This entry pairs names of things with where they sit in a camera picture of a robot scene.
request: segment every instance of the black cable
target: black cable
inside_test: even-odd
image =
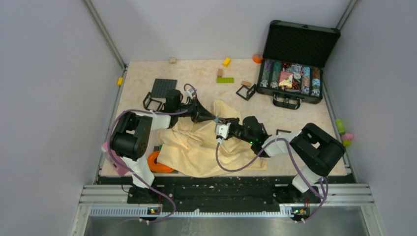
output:
[[[121,185],[120,185],[120,187],[121,187],[121,189],[123,190],[123,192],[125,192],[125,193],[129,193],[129,192],[126,192],[126,190],[123,188],[123,184],[121,184]]]

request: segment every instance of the small wooden cube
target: small wooden cube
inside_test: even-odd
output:
[[[223,69],[218,69],[217,70],[217,77],[220,78],[223,76]]]
[[[246,87],[250,88],[250,86],[252,85],[252,83],[247,82],[247,81],[242,81],[241,85],[245,85]]]

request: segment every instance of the white wall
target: white wall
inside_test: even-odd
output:
[[[357,176],[392,236],[416,235],[417,2],[361,1],[325,69]]]
[[[0,1],[0,235],[67,235],[121,69],[80,0]]]
[[[335,27],[349,0],[93,0],[125,62],[251,58],[272,20]]]

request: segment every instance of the case handle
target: case handle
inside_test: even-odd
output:
[[[272,103],[277,107],[283,107],[283,108],[297,110],[301,105],[301,98],[296,98],[297,104],[291,104],[290,103],[290,98],[286,95],[284,95],[284,101],[283,102],[277,101],[277,98],[278,98],[278,95],[274,94]]]

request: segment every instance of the case lid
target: case lid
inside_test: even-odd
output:
[[[339,37],[338,29],[275,20],[269,26],[263,56],[323,68]]]

